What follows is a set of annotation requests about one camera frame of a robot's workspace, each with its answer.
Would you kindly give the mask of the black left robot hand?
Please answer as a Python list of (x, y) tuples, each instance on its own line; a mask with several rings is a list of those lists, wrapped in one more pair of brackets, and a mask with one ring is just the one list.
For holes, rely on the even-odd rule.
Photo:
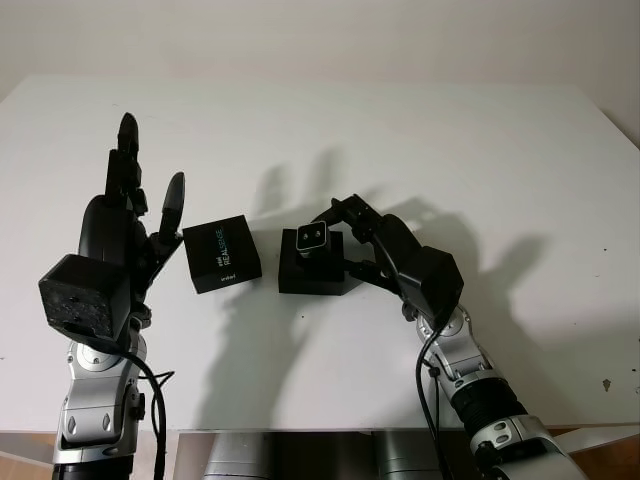
[(185, 175), (171, 178), (160, 227), (147, 233), (140, 218), (148, 212), (138, 162), (139, 129), (133, 114), (123, 115), (117, 147), (109, 152), (105, 191), (88, 204), (78, 253), (124, 268), (130, 279), (129, 315), (141, 328), (151, 325), (144, 304), (147, 290), (183, 241), (179, 233), (185, 201)]

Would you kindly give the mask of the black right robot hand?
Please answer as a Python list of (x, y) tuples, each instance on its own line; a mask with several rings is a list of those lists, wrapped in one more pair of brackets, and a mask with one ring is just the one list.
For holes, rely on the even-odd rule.
[(408, 226), (396, 215), (381, 215), (359, 195), (344, 200), (331, 199), (331, 206), (313, 219), (327, 227), (346, 223), (360, 244), (371, 244), (374, 261), (335, 261), (351, 277), (375, 285), (409, 300), (406, 286), (400, 280), (401, 268), (421, 248)]

